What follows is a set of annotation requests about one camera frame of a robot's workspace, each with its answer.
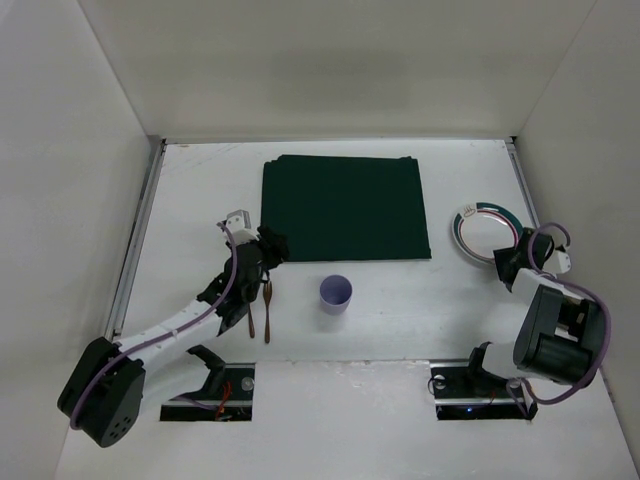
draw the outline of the cup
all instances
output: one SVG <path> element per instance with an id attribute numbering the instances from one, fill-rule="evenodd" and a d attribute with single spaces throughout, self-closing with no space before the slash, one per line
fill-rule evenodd
<path id="1" fill-rule="evenodd" d="M 320 305 L 329 315 L 340 315 L 349 306 L 353 287 L 342 275 L 331 275 L 320 284 Z"/>

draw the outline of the plate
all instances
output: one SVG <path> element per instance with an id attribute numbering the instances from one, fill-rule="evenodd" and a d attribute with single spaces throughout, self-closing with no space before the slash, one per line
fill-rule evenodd
<path id="1" fill-rule="evenodd" d="M 478 202 L 465 205 L 453 219 L 453 238 L 474 260 L 493 265 L 493 251 L 514 247 L 522 235 L 520 220 L 500 205 Z"/>

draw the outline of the utensil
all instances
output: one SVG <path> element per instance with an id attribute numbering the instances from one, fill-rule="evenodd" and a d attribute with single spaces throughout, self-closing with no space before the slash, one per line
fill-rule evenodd
<path id="1" fill-rule="evenodd" d="M 493 265 L 493 251 L 513 247 L 522 235 L 520 220 L 500 205 L 478 202 L 465 205 L 453 218 L 453 238 L 474 260 Z"/>
<path id="2" fill-rule="evenodd" d="M 340 315 L 349 306 L 353 287 L 342 275 L 331 275 L 320 284 L 320 305 L 329 315 Z"/>
<path id="3" fill-rule="evenodd" d="M 255 338 L 256 329 L 253 326 L 253 315 L 251 314 L 251 304 L 249 304 L 249 336 Z"/>
<path id="4" fill-rule="evenodd" d="M 262 288 L 262 296 L 264 297 L 264 307 L 267 310 L 267 320 L 264 325 L 264 342 L 269 343 L 271 341 L 271 327 L 269 326 L 269 304 L 271 303 L 271 297 L 273 296 L 273 286 L 271 280 L 265 283 Z"/>

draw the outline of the green cloth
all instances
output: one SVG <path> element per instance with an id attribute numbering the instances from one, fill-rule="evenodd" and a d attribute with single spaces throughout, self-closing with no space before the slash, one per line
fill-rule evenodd
<path id="1" fill-rule="evenodd" d="M 431 258 L 414 158 L 282 155 L 264 165 L 261 220 L 292 262 Z"/>

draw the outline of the red wire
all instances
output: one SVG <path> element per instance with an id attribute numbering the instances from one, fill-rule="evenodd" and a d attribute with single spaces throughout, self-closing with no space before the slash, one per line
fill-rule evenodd
<path id="1" fill-rule="evenodd" d="M 227 400 L 229 400 L 230 396 L 231 396 L 231 382 L 227 381 L 227 383 L 225 383 L 222 386 L 222 400 L 220 401 L 220 406 L 218 407 L 218 411 L 216 412 L 216 416 L 215 416 L 216 420 L 218 420 L 218 418 L 220 417 L 220 414 L 224 409 L 224 404 L 227 403 Z"/>

